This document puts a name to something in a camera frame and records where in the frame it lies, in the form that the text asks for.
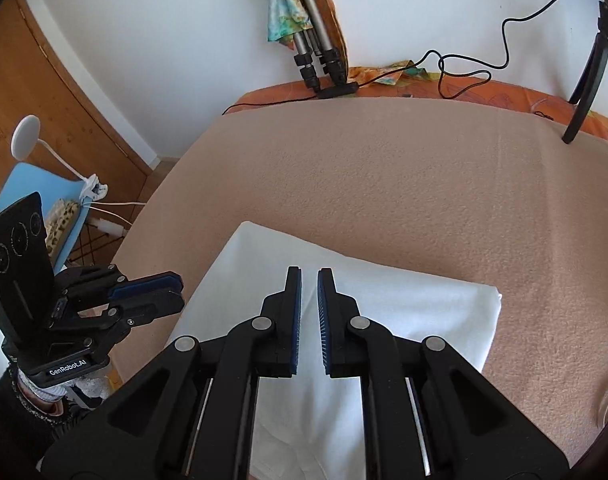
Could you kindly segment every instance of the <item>beige blanket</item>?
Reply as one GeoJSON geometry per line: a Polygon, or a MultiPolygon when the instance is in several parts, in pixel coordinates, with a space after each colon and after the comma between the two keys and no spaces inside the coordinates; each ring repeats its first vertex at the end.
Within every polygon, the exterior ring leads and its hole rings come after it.
{"type": "MultiPolygon", "coordinates": [[[[165,179],[115,262],[129,278],[180,273],[188,299],[250,220],[347,256],[497,286],[484,375],[573,463],[599,431],[608,389],[608,143],[579,134],[566,146],[562,133],[536,116],[403,98],[225,116],[165,179]]],[[[114,350],[125,380],[175,320],[114,350]]]]}

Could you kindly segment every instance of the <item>wooden floor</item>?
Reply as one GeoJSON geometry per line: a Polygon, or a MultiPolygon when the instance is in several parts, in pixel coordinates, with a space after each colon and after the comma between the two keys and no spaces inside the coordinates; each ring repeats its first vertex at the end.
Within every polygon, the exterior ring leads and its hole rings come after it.
{"type": "MultiPolygon", "coordinates": [[[[164,160],[160,162],[155,168],[155,171],[146,179],[138,202],[148,202],[148,199],[151,198],[155,190],[162,184],[162,181],[174,166],[174,161],[164,160]]],[[[132,215],[127,219],[130,222],[134,222],[142,209],[143,206],[135,206],[132,215]]],[[[116,223],[122,223],[119,219],[114,219],[114,221],[116,223]]],[[[108,265],[113,260],[113,257],[115,256],[117,249],[120,248],[123,240],[124,238],[117,238],[102,233],[92,225],[85,224],[79,235],[78,241],[76,241],[76,244],[70,253],[69,261],[72,265],[78,266],[108,265]]]]}

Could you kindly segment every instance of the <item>silver screw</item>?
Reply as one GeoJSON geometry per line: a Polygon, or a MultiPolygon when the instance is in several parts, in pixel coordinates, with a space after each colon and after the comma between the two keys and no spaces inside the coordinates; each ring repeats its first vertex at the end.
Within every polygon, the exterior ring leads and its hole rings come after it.
{"type": "Polygon", "coordinates": [[[255,330],[268,330],[273,322],[267,317],[256,317],[251,325],[255,330]]]}
{"type": "Polygon", "coordinates": [[[429,348],[429,350],[441,352],[444,348],[446,348],[446,342],[442,338],[434,335],[426,339],[426,346],[429,348]]]}
{"type": "Polygon", "coordinates": [[[189,350],[193,350],[194,346],[195,339],[188,337],[187,335],[182,336],[175,341],[175,349],[180,352],[188,352],[189,350]]]}
{"type": "Polygon", "coordinates": [[[367,317],[355,316],[351,319],[351,326],[357,330],[364,330],[370,326],[370,319],[367,317]]]}

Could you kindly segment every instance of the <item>cable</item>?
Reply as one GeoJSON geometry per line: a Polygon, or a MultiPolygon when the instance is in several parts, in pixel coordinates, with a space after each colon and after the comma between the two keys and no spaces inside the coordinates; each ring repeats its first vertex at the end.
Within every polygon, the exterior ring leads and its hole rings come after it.
{"type": "Polygon", "coordinates": [[[146,202],[93,202],[101,205],[146,205],[146,202]]]}
{"type": "Polygon", "coordinates": [[[501,65],[493,65],[491,63],[482,61],[481,59],[477,59],[474,57],[469,57],[469,56],[461,56],[459,54],[446,54],[445,56],[442,56],[439,52],[437,52],[437,50],[429,50],[426,54],[424,54],[424,56],[417,62],[414,63],[410,66],[406,66],[403,68],[398,68],[395,70],[391,70],[390,72],[386,72],[385,74],[379,75],[378,77],[375,77],[374,79],[371,79],[370,81],[366,81],[365,83],[362,83],[359,85],[360,88],[362,88],[362,86],[366,86],[368,84],[374,83],[375,81],[377,81],[378,79],[381,79],[383,77],[386,77],[388,75],[391,74],[395,74],[398,72],[403,72],[404,70],[408,70],[409,68],[414,68],[418,65],[420,65],[421,63],[423,63],[424,61],[426,61],[426,58],[428,56],[430,56],[430,54],[436,54],[439,57],[439,62],[437,64],[437,67],[439,68],[439,83],[437,84],[437,89],[439,91],[439,95],[442,97],[442,99],[456,99],[458,98],[461,94],[463,94],[464,92],[469,91],[472,88],[475,88],[476,86],[481,86],[484,85],[486,83],[488,83],[491,79],[492,79],[492,73],[489,72],[488,70],[475,70],[474,72],[468,72],[465,74],[455,74],[455,73],[451,73],[451,72],[447,72],[445,70],[445,61],[447,59],[463,59],[465,61],[472,61],[473,63],[477,63],[483,66],[487,66],[488,68],[494,69],[494,70],[504,70],[508,64],[510,63],[510,52],[508,50],[508,40],[506,38],[506,25],[508,23],[511,22],[517,22],[517,23],[523,23],[523,22],[528,22],[530,20],[533,20],[534,18],[536,18],[537,16],[543,14],[544,12],[546,12],[546,10],[550,9],[550,7],[552,7],[555,3],[557,3],[557,1],[559,0],[551,0],[550,2],[548,2],[544,7],[542,7],[541,9],[539,9],[537,12],[534,12],[533,14],[530,14],[530,16],[527,16],[525,18],[506,18],[505,20],[503,20],[503,22],[501,23],[501,37],[503,38],[503,44],[504,44],[504,51],[506,53],[506,61],[501,64],[501,65]],[[453,96],[446,96],[444,95],[444,93],[441,91],[441,85],[442,82],[444,80],[444,76],[448,75],[451,77],[471,77],[471,76],[475,76],[475,75],[479,75],[479,74],[485,74],[488,77],[482,81],[479,81],[478,83],[473,83],[472,85],[467,86],[466,88],[464,88],[463,90],[459,91],[458,93],[456,93],[453,96]]]}
{"type": "Polygon", "coordinates": [[[113,212],[111,212],[111,211],[107,211],[106,209],[100,209],[100,208],[98,208],[98,207],[93,207],[93,206],[91,206],[91,205],[87,205],[87,204],[82,204],[82,207],[85,207],[85,208],[88,208],[88,209],[93,209],[94,211],[101,211],[102,213],[106,213],[106,214],[109,214],[109,215],[116,216],[116,217],[117,217],[117,218],[119,218],[120,220],[123,220],[123,221],[125,221],[125,222],[126,222],[128,225],[132,226],[132,223],[131,223],[131,222],[129,222],[129,221],[126,219],[126,218],[124,218],[124,217],[122,217],[122,216],[119,216],[117,213],[113,213],[113,212]]]}
{"type": "Polygon", "coordinates": [[[235,108],[237,106],[273,106],[273,105],[282,105],[284,103],[298,103],[300,101],[310,101],[311,99],[315,99],[316,95],[311,95],[309,97],[302,97],[299,99],[286,99],[285,101],[275,101],[273,103],[237,103],[235,105],[230,105],[226,110],[223,111],[222,115],[225,115],[231,108],[235,108]]]}

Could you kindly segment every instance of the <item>white cloth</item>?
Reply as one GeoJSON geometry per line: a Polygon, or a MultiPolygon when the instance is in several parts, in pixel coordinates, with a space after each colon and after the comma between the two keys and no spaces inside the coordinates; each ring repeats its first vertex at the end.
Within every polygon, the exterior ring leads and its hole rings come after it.
{"type": "Polygon", "coordinates": [[[169,342],[182,335],[206,341],[258,316],[264,298],[284,289],[289,266],[302,269],[299,367],[292,379],[260,380],[251,474],[260,480],[365,478],[359,380],[325,375],[317,271],[330,267],[337,291],[355,298],[362,316],[407,339],[442,336],[479,371],[501,296],[493,286],[375,265],[244,222],[204,276],[169,342]]]}

